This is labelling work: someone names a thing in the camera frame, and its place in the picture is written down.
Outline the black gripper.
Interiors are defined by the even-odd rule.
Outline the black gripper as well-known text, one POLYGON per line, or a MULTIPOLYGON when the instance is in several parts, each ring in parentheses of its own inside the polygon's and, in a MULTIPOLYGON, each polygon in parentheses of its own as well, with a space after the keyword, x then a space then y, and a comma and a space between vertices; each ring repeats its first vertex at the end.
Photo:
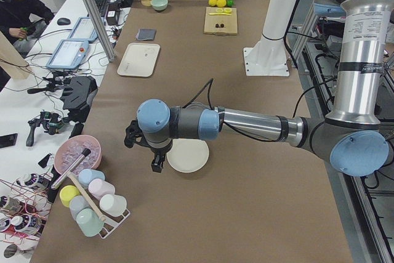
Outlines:
POLYGON ((166 159, 166 154, 172 148, 173 140, 166 139, 160 143, 154 143, 147 141, 147 144, 151 151, 155 154, 155 158, 151 162, 151 169, 153 172, 162 172, 163 161, 166 159))

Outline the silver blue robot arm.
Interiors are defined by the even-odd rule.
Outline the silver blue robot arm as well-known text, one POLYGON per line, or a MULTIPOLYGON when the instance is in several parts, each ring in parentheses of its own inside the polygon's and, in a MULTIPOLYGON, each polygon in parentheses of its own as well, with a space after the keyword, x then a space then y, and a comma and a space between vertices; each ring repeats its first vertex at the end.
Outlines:
POLYGON ((150 99, 139 106, 126 129, 127 147, 138 144, 155 155, 151 167, 163 168, 174 139, 213 140, 223 126, 261 142, 287 142, 325 160, 349 176, 367 176, 390 153, 374 114, 393 0, 317 0, 338 4, 345 13, 334 106, 324 119, 268 116, 189 102, 168 107, 150 99))

